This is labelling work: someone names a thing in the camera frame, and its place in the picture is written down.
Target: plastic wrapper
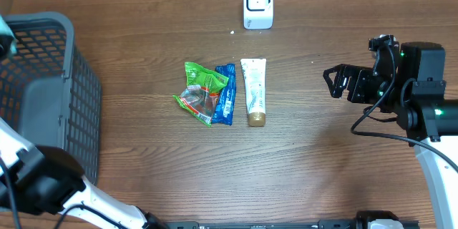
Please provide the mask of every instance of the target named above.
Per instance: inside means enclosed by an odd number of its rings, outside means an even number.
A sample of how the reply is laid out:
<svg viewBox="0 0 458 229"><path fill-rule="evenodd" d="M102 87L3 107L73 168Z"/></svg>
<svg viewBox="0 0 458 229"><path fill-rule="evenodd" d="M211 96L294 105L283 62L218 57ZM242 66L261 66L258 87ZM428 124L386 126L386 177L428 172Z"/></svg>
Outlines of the plastic wrapper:
<svg viewBox="0 0 458 229"><path fill-rule="evenodd" d="M215 71L229 78L228 85L221 90L220 99L216 104L215 114L212 118L212 123L223 123L232 125L234 113L235 93L237 87L235 85L235 64L226 64L217 66Z"/></svg>
<svg viewBox="0 0 458 229"><path fill-rule="evenodd" d="M228 84L228 78L193 62L185 63L186 89L173 97L178 104L208 127L211 126L219 92Z"/></svg>

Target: barcode label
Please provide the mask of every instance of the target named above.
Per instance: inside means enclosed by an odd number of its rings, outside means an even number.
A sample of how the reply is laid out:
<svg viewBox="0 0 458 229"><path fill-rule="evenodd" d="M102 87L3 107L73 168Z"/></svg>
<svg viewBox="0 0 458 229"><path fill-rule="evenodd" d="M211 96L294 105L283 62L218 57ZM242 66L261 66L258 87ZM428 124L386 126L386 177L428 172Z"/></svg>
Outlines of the barcode label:
<svg viewBox="0 0 458 229"><path fill-rule="evenodd" d="M230 113L230 106L232 106L232 101L226 99L226 104L224 105L223 116L227 117Z"/></svg>
<svg viewBox="0 0 458 229"><path fill-rule="evenodd" d="M204 114L198 113L198 117L202 119L205 123L208 123L208 124L210 124L210 122L212 121L212 117L208 117Z"/></svg>
<svg viewBox="0 0 458 229"><path fill-rule="evenodd" d="M196 89L200 89L200 85L199 84L187 86L187 90L196 90Z"/></svg>

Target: white tube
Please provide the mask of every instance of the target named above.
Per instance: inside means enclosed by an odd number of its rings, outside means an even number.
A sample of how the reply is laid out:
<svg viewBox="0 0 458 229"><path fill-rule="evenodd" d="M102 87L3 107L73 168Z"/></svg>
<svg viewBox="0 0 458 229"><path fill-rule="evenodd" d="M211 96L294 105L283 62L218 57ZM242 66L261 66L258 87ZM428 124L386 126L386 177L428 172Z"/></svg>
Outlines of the white tube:
<svg viewBox="0 0 458 229"><path fill-rule="evenodd" d="M248 125L265 124L265 59L241 59Z"/></svg>

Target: wooden tabletop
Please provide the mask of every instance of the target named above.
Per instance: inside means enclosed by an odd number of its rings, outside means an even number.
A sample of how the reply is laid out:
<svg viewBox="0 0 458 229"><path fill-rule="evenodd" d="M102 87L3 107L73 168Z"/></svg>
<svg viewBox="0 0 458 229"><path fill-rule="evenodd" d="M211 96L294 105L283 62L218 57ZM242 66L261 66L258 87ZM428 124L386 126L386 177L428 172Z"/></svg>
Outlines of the wooden tabletop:
<svg viewBox="0 0 458 229"><path fill-rule="evenodd" d="M165 221L304 222L390 210L435 228L429 191L406 143L350 133L365 105L331 98L323 70L371 67L367 39L430 41L447 51L446 98L458 98L458 0L275 0L273 28L247 31L242 0L15 0L59 11L98 74L98 187ZM242 58L266 58L265 127L249 127ZM184 62L236 63L233 126L207 128L172 98ZM366 121L362 130L405 133ZM10 228L10 213L0 226ZM56 217L22 216L29 228ZM91 228L69 219L66 228Z"/></svg>

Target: gray plastic basket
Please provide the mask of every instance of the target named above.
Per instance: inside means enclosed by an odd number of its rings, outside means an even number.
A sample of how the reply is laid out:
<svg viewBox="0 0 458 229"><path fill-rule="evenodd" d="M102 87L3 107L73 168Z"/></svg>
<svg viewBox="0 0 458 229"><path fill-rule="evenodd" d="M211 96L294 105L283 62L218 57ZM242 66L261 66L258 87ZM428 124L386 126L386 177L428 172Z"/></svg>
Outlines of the gray plastic basket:
<svg viewBox="0 0 458 229"><path fill-rule="evenodd" d="M97 183L102 89L62 14L5 17L18 53L0 63L0 117L35 145L60 147Z"/></svg>

